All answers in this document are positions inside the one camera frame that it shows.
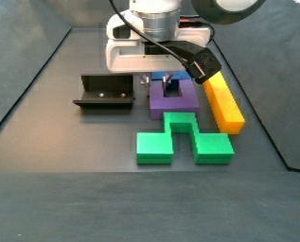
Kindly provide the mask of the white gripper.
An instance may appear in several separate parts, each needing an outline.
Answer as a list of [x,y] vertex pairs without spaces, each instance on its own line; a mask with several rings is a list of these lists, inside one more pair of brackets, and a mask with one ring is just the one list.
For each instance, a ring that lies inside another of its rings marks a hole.
[[[137,30],[159,43],[168,41],[188,41],[200,46],[209,42],[211,29],[208,27],[180,27],[180,9],[167,12],[144,12],[128,9],[121,12],[126,21]],[[113,73],[180,71],[181,63],[171,54],[148,55],[145,53],[147,39],[141,37],[125,24],[120,15],[110,17],[106,24],[106,67]],[[173,74],[163,77],[164,93],[172,84]],[[151,74],[141,75],[141,85],[151,94]]]

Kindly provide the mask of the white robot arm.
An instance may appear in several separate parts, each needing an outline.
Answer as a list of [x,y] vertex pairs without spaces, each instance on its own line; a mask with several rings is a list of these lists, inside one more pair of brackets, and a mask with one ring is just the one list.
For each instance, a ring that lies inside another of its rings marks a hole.
[[[147,74],[185,71],[201,84],[215,74],[212,51],[207,48],[212,30],[180,26],[183,0],[129,0],[106,24],[106,68],[112,73]],[[171,77],[164,78],[168,84]]]

